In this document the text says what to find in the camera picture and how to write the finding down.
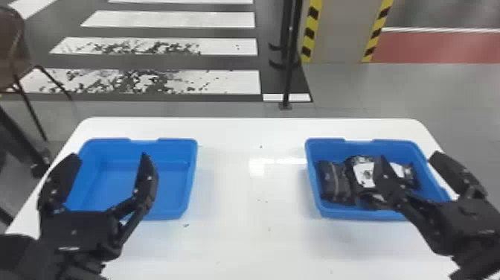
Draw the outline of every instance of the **gray floor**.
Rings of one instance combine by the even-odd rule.
[[[500,66],[483,65],[322,65],[305,66],[314,104],[34,102],[54,152],[77,124],[91,116],[416,118],[443,149],[483,182],[500,207]],[[0,103],[33,137],[38,133],[18,101]],[[2,172],[0,205],[15,213],[35,182],[22,168]],[[20,182],[20,178],[29,182]]]

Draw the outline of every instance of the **hazard stripe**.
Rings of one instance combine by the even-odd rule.
[[[372,56],[374,55],[376,46],[379,43],[380,34],[382,34],[382,29],[384,28],[385,21],[389,15],[389,10],[392,7],[393,0],[382,0],[380,5],[378,16],[375,20],[374,26],[371,28],[370,39],[365,48],[365,53],[361,59],[362,63],[369,63]]]
[[[306,30],[304,32],[304,43],[302,44],[301,60],[308,63],[313,58],[315,40],[318,37],[319,19],[323,0],[311,0],[309,11],[307,12]]]

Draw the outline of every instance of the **white floor line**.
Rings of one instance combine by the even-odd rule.
[[[265,102],[279,102],[283,100],[283,94],[265,93],[262,95]],[[291,93],[290,102],[310,102],[311,96],[308,93]]]
[[[75,93],[167,95],[259,95],[258,70],[117,70],[47,69],[67,90]],[[26,92],[59,93],[38,70],[21,80]]]
[[[256,39],[66,37],[51,54],[257,56]]]
[[[169,12],[98,10],[88,28],[255,28],[253,12]]]
[[[383,28],[383,32],[500,33],[500,28]]]
[[[144,4],[254,4],[253,0],[109,0],[109,2]]]
[[[55,1],[56,0],[16,0],[10,3],[9,7],[16,9],[23,19],[27,19]]]

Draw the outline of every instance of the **blue plastic bin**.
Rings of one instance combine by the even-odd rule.
[[[145,219],[178,219],[188,208],[197,150],[193,139],[92,139],[79,152],[82,166],[66,206],[103,211],[130,197],[144,152],[159,176],[156,201]]]
[[[344,139],[309,139],[306,142],[307,170],[314,193],[316,207],[322,217],[346,220],[405,220],[395,211],[366,210],[359,206],[343,206],[321,199],[321,183],[315,165],[327,160],[341,163],[350,156],[385,156],[389,162],[413,164],[420,183],[415,191],[421,197],[435,201],[450,200],[447,192],[438,185],[427,165],[427,159],[420,148],[412,141],[373,140],[346,141]]]

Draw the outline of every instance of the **black chair leg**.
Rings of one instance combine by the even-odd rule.
[[[35,65],[34,68],[40,70],[43,74],[45,74],[45,76],[47,76],[49,79],[51,79],[52,83],[55,83],[56,86],[62,91],[62,93],[64,93],[66,95],[66,97],[70,100],[70,101],[73,101],[73,97],[69,94],[69,92],[64,88],[64,86],[61,84],[61,82],[57,81],[56,79],[54,79],[54,77],[52,77],[51,74],[48,73],[47,70],[45,70],[45,68],[41,65]]]
[[[40,132],[40,135],[42,136],[43,141],[48,141],[47,135],[45,134],[45,131],[43,130],[42,124],[40,123],[40,120],[38,119],[38,116],[35,113],[35,110],[31,106],[31,102],[26,96],[25,90],[21,86],[21,82],[19,80],[19,77],[17,75],[14,75],[14,80],[16,81],[16,85],[18,89],[16,90],[17,93],[19,93],[22,96],[22,100],[25,102],[26,107],[28,108],[28,111],[30,112],[30,115],[35,122],[36,128]]]

